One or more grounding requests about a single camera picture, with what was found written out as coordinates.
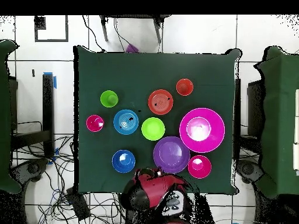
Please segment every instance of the small red bowl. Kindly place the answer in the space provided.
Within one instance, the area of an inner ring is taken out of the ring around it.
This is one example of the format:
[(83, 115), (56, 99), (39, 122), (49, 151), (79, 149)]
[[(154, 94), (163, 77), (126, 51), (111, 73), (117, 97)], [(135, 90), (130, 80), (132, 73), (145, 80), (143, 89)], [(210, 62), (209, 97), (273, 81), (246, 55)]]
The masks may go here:
[(172, 95), (164, 89), (153, 91), (148, 98), (149, 109), (157, 115), (164, 115), (168, 113), (172, 106)]
[(189, 79), (181, 79), (176, 84), (176, 91), (182, 96), (190, 95), (193, 91), (193, 83)]

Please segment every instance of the green bowl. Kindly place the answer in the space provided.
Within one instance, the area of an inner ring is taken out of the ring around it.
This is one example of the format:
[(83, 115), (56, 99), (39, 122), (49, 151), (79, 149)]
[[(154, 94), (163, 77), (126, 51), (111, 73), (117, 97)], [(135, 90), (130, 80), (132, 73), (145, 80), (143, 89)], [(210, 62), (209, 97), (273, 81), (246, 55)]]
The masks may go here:
[(114, 91), (107, 90), (100, 95), (100, 102), (105, 107), (114, 107), (119, 102), (119, 98)]
[(165, 126), (162, 120), (152, 117), (143, 122), (141, 132), (146, 139), (156, 141), (163, 137)]

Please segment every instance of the magenta bowl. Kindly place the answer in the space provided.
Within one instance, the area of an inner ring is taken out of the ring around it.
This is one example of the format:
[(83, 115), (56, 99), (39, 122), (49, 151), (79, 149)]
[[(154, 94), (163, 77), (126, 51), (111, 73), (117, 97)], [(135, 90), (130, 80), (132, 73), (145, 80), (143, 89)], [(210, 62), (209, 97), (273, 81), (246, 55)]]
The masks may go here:
[(189, 160), (188, 171), (194, 178), (203, 179), (211, 173), (212, 164), (203, 155), (196, 155)]
[(98, 115), (91, 115), (86, 120), (87, 129), (92, 132), (100, 131), (104, 126), (104, 120)]
[(218, 113), (209, 108), (196, 108), (180, 122), (180, 138), (192, 151), (206, 153), (216, 149), (223, 141), (225, 127)]

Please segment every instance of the green tablecloth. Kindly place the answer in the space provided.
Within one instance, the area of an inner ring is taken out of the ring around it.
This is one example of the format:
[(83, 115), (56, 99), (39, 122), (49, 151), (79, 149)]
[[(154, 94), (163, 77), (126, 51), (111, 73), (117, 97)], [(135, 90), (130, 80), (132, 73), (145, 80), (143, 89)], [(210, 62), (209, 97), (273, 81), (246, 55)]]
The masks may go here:
[[(198, 107), (213, 109), (222, 117), (225, 137), (216, 150), (204, 154), (212, 163), (208, 177), (195, 179), (187, 169), (178, 175), (198, 185), (202, 193), (236, 192), (231, 185), (232, 114), (234, 63), (240, 56), (239, 50), (220, 55), (96, 53), (81, 46), (77, 49), (79, 192), (122, 192), (135, 169), (156, 167), (152, 152), (157, 141), (143, 137), (143, 121), (159, 117), (165, 124), (164, 137), (179, 137), (182, 117)], [(176, 83), (182, 78), (189, 78), (194, 84), (193, 93), (186, 97), (176, 92)], [(173, 96), (173, 108), (166, 115), (157, 116), (148, 108), (148, 96), (157, 89), (166, 89)], [(101, 105), (100, 95), (105, 90), (113, 90), (119, 96), (115, 107)], [(131, 135), (121, 135), (113, 126), (113, 117), (121, 109), (130, 109), (139, 117), (140, 126)], [(105, 120), (100, 132), (90, 132), (86, 128), (86, 119), (92, 114)], [(119, 149), (130, 150), (135, 155), (135, 169), (129, 173), (118, 173), (112, 166), (112, 156)]]
[(0, 190), (19, 193), (21, 186), (9, 175), (11, 166), (11, 94), (8, 84), (8, 55), (18, 45), (12, 40), (0, 40)]
[(299, 194), (299, 176), (293, 170), (295, 91), (299, 89), (299, 55), (270, 47), (257, 66), (265, 80), (263, 102), (265, 127), (261, 136), (262, 168), (265, 175), (256, 183), (265, 196)]

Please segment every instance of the floor tile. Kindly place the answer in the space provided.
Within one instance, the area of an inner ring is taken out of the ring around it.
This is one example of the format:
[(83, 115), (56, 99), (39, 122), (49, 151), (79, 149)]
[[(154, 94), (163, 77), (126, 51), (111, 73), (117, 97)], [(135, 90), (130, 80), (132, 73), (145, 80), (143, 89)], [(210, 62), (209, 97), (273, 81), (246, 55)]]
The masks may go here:
[[(115, 199), (118, 201), (118, 196), (114, 193)], [(91, 205), (111, 205), (114, 202), (112, 193), (91, 193)]]
[[(15, 40), (15, 17), (0, 16), (0, 40)], [(8, 56), (9, 60), (15, 60), (15, 52)]]
[[(18, 122), (43, 120), (43, 73), (57, 78), (54, 88), (54, 132), (74, 132), (74, 64), (73, 62), (17, 61)], [(29, 125), (18, 126), (19, 132), (34, 131)]]
[(255, 207), (235, 207), (232, 213), (232, 222), (238, 224), (253, 224), (255, 219)]
[(239, 193), (234, 195), (234, 205), (255, 206), (255, 192), (252, 184), (245, 184), (240, 175), (235, 175), (235, 186)]
[(232, 195), (225, 194), (206, 194), (209, 206), (212, 205), (231, 205)]
[[(241, 124), (248, 125), (248, 95), (247, 88), (249, 82), (261, 79), (260, 73), (253, 66), (255, 63), (240, 63), (239, 78), (241, 79)], [(241, 126), (241, 134), (247, 134), (247, 127)]]
[[(61, 37), (60, 26), (65, 26), (60, 16), (46, 16), (46, 30), (41, 30), (42, 36)], [(68, 42), (35, 42), (34, 16), (17, 16), (16, 42), (20, 46), (16, 52), (17, 60), (73, 60), (73, 46), (88, 46), (88, 29), (81, 15), (68, 16)]]
[(268, 46), (281, 46), (294, 53), (299, 50), (298, 44), (295, 15), (238, 15), (237, 47), (243, 52), (241, 61), (261, 61)]
[[(55, 135), (54, 138), (61, 138), (63, 136), (61, 135)], [(59, 148), (62, 143), (62, 139), (57, 140), (55, 142), (55, 147)], [(72, 142), (72, 138), (66, 143), (66, 145), (60, 150), (60, 155), (72, 155), (69, 147), (69, 143)], [(71, 162), (65, 162), (63, 159), (66, 158), (58, 158), (56, 159), (57, 163), (57, 169), (59, 169), (60, 173), (62, 174), (62, 177), (64, 179), (65, 183), (65, 192), (67, 189), (72, 187), (74, 185), (74, 164)], [(55, 168), (55, 164), (48, 164), (46, 168), (46, 172), (51, 178), (51, 185), (53, 189), (60, 188), (62, 190), (62, 179), (58, 178), (57, 169)], [(50, 179), (47, 176), (46, 173), (43, 173), (41, 175), (41, 179), (38, 182), (30, 182), (26, 191), (25, 196), (25, 204), (49, 204), (52, 196), (53, 196), (53, 190), (50, 186)]]
[(236, 15), (172, 15), (164, 21), (165, 53), (223, 54), (235, 48)]
[(9, 70), (9, 75), (16, 76), (15, 62), (7, 61), (7, 66), (8, 66), (8, 70)]
[[(108, 18), (108, 22), (106, 23), (108, 42), (104, 39), (99, 16), (89, 16), (89, 27), (95, 33), (98, 44), (106, 51), (123, 51), (123, 48), (126, 50), (128, 42), (135, 46), (141, 53), (156, 53), (158, 51), (159, 44), (152, 19), (117, 19), (119, 35), (126, 39), (126, 41), (118, 37), (114, 29), (113, 18)], [(96, 45), (95, 37), (91, 31), (89, 32), (89, 48), (92, 51), (101, 51)]]
[(91, 214), (91, 224), (124, 224), (116, 206), (91, 206)]
[(210, 207), (215, 224), (231, 224), (231, 206)]
[(44, 217), (43, 213), (39, 210), (38, 205), (25, 205), (26, 215), (27, 215), (27, 222), (28, 224), (89, 224), (89, 218), (85, 220), (81, 220), (78, 222), (78, 218), (75, 216), (75, 212), (71, 206), (64, 206), (65, 209), (60, 209), (63, 215), (68, 219), (74, 216), (74, 219), (69, 219), (67, 222), (64, 220), (63, 216), (59, 213), (59, 210), (56, 208), (56, 217), (52, 218), (50, 216), (50, 206), (40, 206), (45, 214), (48, 216)]

